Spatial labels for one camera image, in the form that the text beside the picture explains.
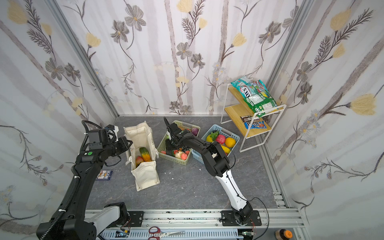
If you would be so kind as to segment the light blue plastic basket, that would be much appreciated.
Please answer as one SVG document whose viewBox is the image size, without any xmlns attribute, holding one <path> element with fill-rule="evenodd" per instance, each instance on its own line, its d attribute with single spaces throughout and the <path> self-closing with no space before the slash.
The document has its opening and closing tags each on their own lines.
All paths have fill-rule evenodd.
<svg viewBox="0 0 384 240">
<path fill-rule="evenodd" d="M 219 125 L 212 125 L 203 135 L 202 140 L 210 143 L 219 143 L 226 155 L 229 155 L 240 140 L 240 137 Z"/>
</svg>

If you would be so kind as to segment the green orange toy mango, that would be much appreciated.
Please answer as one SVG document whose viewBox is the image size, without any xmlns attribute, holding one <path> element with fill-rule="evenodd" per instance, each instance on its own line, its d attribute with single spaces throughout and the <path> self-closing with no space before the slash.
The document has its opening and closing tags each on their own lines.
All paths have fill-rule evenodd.
<svg viewBox="0 0 384 240">
<path fill-rule="evenodd" d="M 150 155 L 149 151 L 147 150 L 147 148 L 141 147 L 139 149 L 139 151 L 140 151 L 141 157 L 145 160 L 145 162 L 151 162 L 152 161 L 151 155 Z"/>
</svg>

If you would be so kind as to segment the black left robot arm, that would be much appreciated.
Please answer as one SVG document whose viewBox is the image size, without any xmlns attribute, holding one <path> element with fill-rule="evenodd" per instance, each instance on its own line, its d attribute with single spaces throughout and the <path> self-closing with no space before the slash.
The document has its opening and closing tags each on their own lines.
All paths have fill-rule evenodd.
<svg viewBox="0 0 384 240">
<path fill-rule="evenodd" d="M 51 219 L 38 226 L 40 240 L 95 240 L 97 227 L 85 221 L 86 207 L 92 187 L 105 161 L 119 157 L 133 142 L 121 137 L 117 141 L 89 142 L 80 151 L 72 166 L 72 181 Z"/>
</svg>

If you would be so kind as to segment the cream canvas grocery bag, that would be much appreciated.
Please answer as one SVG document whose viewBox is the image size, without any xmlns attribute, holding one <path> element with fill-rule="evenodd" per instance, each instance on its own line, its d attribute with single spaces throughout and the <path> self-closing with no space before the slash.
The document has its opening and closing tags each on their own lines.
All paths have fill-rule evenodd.
<svg viewBox="0 0 384 240">
<path fill-rule="evenodd" d="M 136 189 L 141 191 L 160 183 L 156 159 L 159 156 L 153 140 L 153 131 L 146 122 L 124 127 L 125 137 L 132 141 L 126 165 L 131 167 Z"/>
</svg>

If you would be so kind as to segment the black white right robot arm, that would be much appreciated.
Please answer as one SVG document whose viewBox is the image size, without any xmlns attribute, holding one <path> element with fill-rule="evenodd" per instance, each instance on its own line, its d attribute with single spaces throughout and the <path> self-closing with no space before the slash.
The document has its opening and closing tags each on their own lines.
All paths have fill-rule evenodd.
<svg viewBox="0 0 384 240">
<path fill-rule="evenodd" d="M 164 118 L 164 121 L 171 145 L 177 149 L 193 149 L 200 153 L 208 173 L 215 177 L 225 190 L 230 200 L 236 223 L 245 225 L 251 217 L 253 208 L 237 186 L 232 175 L 230 161 L 221 145 L 216 142 L 206 142 L 196 137 L 190 131 L 181 130 L 177 124 L 170 124 L 167 118 Z"/>
</svg>

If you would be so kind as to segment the light green plastic basket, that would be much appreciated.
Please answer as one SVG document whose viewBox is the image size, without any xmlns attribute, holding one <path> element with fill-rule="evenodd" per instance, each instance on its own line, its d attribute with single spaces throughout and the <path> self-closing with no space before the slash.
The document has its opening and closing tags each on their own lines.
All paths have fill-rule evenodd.
<svg viewBox="0 0 384 240">
<path fill-rule="evenodd" d="M 173 121 L 173 123 L 175 123 L 182 131 L 192 131 L 192 129 L 197 129 L 197 136 L 199 135 L 201 130 L 201 127 L 199 126 L 185 123 L 182 121 Z M 186 166 L 190 157 L 192 156 L 192 149 L 179 148 L 177 150 L 171 150 L 171 148 L 168 147 L 167 144 L 169 139 L 169 133 L 166 132 L 165 136 L 157 147 L 160 158 Z"/>
</svg>

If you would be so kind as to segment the pink toy peach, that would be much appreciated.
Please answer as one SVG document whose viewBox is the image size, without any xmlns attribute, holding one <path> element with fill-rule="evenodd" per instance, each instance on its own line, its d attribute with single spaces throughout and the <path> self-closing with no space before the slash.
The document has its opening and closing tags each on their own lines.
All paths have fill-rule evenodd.
<svg viewBox="0 0 384 240">
<path fill-rule="evenodd" d="M 181 154 L 181 159 L 182 159 L 182 160 L 185 161 L 187 158 L 188 158 L 188 155 L 187 155 L 187 154 L 185 154 L 185 153 L 182 153 L 182 154 Z"/>
</svg>

